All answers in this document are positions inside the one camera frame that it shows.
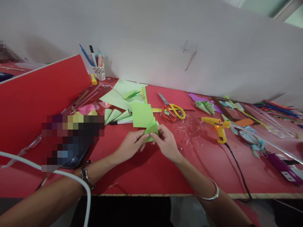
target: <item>silver bangle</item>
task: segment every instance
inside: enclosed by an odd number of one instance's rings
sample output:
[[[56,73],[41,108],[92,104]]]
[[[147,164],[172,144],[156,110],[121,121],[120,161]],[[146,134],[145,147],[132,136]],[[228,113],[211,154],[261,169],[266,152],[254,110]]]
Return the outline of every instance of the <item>silver bangle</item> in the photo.
[[[93,190],[95,188],[94,185],[92,185],[90,182],[89,182],[89,179],[88,179],[88,176],[87,176],[87,167],[88,167],[88,164],[90,164],[91,161],[90,160],[87,160],[85,162],[85,164],[81,167],[81,170],[80,170],[80,173],[81,173],[81,179],[85,181],[85,183],[87,183],[87,185],[89,186],[89,188],[91,190]]]
[[[214,199],[218,198],[218,196],[219,196],[219,187],[218,187],[218,185],[217,185],[212,179],[210,179],[210,180],[211,180],[211,181],[215,184],[215,186],[216,186],[216,189],[217,189],[216,194],[215,194],[213,197],[211,197],[211,198],[203,198],[203,197],[201,197],[200,195],[198,195],[197,193],[195,193],[196,196],[198,196],[199,198],[204,199],[204,200],[214,200]]]

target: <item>scissors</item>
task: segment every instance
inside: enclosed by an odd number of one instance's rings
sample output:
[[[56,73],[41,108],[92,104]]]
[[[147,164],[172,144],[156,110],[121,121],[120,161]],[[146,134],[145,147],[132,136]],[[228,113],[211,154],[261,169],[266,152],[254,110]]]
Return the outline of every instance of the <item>scissors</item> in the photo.
[[[162,107],[162,112],[161,112],[161,113],[162,113],[162,116],[163,116],[166,120],[171,121],[171,122],[177,121],[177,118],[176,118],[175,115],[169,110],[169,107],[171,107],[171,108],[173,109],[174,113],[178,116],[178,118],[180,118],[180,119],[184,119],[184,118],[185,118],[185,112],[184,112],[184,110],[183,110],[182,108],[180,108],[179,106],[177,106],[177,105],[175,105],[175,104],[169,103],[169,102],[164,98],[164,96],[163,96],[161,93],[158,92],[158,94],[160,95],[160,98],[161,98],[162,101],[164,102],[164,106]],[[179,109],[179,110],[183,113],[183,116],[180,116],[180,115],[177,113],[175,107],[176,107],[176,109]],[[166,114],[164,114],[164,109],[166,109],[166,110],[170,113],[169,116],[167,116]]]

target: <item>white cable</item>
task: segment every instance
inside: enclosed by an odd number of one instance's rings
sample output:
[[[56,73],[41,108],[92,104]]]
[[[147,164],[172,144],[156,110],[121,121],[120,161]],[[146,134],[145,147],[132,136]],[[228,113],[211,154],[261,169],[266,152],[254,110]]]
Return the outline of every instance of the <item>white cable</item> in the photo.
[[[38,164],[36,164],[36,163],[34,163],[34,162],[30,161],[30,160],[27,160],[25,158],[22,158],[22,157],[13,155],[13,154],[5,153],[5,152],[2,152],[2,151],[0,151],[0,156],[4,156],[4,157],[11,158],[11,159],[15,159],[17,161],[20,161],[20,162],[23,162],[25,164],[28,164],[28,165],[30,165],[30,166],[38,169],[38,170],[41,170],[41,166],[40,165],[38,165]],[[82,180],[81,178],[79,178],[79,177],[77,177],[77,176],[75,176],[75,175],[73,175],[71,173],[67,173],[67,172],[60,171],[60,170],[55,170],[54,173],[70,177],[70,178],[74,179],[75,181],[78,181],[85,188],[86,193],[87,193],[87,207],[86,207],[86,214],[85,214],[85,220],[84,220],[84,227],[87,227],[87,225],[88,225],[88,218],[89,218],[89,211],[90,211],[90,208],[91,208],[91,189],[88,187],[87,183],[84,180]]]
[[[288,205],[288,204],[283,203],[283,202],[281,202],[281,201],[279,201],[279,200],[276,200],[276,199],[274,199],[274,200],[277,201],[277,202],[279,202],[279,203],[282,203],[282,204],[284,204],[284,205],[286,205],[286,206],[288,206],[288,207],[290,207],[290,208],[293,208],[294,210],[296,210],[296,211],[298,211],[298,212],[300,212],[300,213],[303,213],[303,211],[301,211],[301,210],[299,210],[299,209],[297,209],[297,208],[295,208],[295,207],[292,207],[291,205]]]

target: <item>purple paper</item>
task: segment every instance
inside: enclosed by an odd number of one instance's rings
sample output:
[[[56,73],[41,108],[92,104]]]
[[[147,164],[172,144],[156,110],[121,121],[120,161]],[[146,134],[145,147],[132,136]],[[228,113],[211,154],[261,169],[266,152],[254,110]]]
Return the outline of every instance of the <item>purple paper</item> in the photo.
[[[208,99],[206,98],[200,98],[193,93],[190,93],[188,96],[191,97],[193,101],[214,103],[213,101],[208,101]],[[214,104],[214,108],[218,113],[223,113],[222,110],[216,104]]]

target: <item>glue stick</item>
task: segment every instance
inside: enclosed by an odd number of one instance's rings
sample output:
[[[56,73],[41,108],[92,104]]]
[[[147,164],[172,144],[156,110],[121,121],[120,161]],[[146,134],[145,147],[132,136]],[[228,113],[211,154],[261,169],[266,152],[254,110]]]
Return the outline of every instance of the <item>glue stick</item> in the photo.
[[[91,78],[92,78],[92,85],[97,85],[95,74],[91,74]]]

